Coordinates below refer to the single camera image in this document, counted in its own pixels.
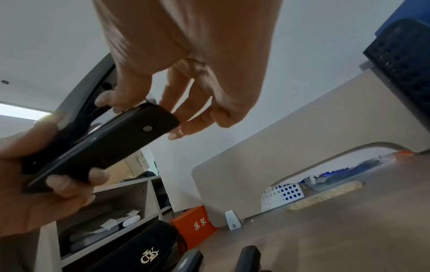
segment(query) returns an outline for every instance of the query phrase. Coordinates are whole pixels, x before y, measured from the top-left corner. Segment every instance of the black handheld device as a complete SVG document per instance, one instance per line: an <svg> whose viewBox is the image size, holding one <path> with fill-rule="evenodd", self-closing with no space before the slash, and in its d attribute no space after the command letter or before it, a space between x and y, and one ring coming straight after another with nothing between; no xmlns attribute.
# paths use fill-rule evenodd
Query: black handheld device
<svg viewBox="0 0 430 272"><path fill-rule="evenodd" d="M95 99L115 86L116 70L109 54L57 108L67 115L67 124L54 142L23 159L23 174L30 176L22 189L24 193L52 191L46 184L52 174L88 181L92 167L106 169L179 125L170 112L143 103L89 133L91 123L110 109L96 107Z"/></svg>

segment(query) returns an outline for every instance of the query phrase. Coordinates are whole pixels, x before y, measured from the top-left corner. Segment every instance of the ceiling light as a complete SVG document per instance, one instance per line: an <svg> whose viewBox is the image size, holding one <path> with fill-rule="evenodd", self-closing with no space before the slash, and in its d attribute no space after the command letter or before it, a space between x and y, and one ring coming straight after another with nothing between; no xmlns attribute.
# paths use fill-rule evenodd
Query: ceiling light
<svg viewBox="0 0 430 272"><path fill-rule="evenodd" d="M29 108L21 108L6 104L0 104L0 115L18 117L30 120L39 120L40 118L48 115L49 112L36 111Z"/></svg>

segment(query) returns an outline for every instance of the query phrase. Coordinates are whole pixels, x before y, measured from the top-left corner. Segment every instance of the black plastic basket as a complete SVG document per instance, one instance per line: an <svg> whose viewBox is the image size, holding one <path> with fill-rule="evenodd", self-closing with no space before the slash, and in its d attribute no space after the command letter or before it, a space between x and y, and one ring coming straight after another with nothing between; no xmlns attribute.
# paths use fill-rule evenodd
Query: black plastic basket
<svg viewBox="0 0 430 272"><path fill-rule="evenodd" d="M430 117L430 26L398 20L363 53Z"/></svg>

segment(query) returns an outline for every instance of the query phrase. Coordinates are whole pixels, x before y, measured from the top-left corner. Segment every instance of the gold ck logo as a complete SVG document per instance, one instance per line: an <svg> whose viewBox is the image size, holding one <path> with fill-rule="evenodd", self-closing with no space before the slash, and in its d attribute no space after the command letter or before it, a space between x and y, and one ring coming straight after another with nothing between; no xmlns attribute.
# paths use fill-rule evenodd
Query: gold ck logo
<svg viewBox="0 0 430 272"><path fill-rule="evenodd" d="M157 258L158 256L158 251L154 251L154 248L151 248L151 250L146 250L143 253L142 258L140 258L140 262L141 263L148 263L148 262L152 262L155 258Z"/></svg>

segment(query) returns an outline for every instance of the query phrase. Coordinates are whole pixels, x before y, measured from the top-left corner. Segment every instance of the orange box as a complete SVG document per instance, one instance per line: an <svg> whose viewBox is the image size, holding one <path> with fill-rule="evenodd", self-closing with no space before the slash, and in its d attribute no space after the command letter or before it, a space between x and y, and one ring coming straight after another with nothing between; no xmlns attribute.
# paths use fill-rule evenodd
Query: orange box
<svg viewBox="0 0 430 272"><path fill-rule="evenodd" d="M188 250L211 236L218 228L209 221L205 206L192 208L170 220L187 242Z"/></svg>

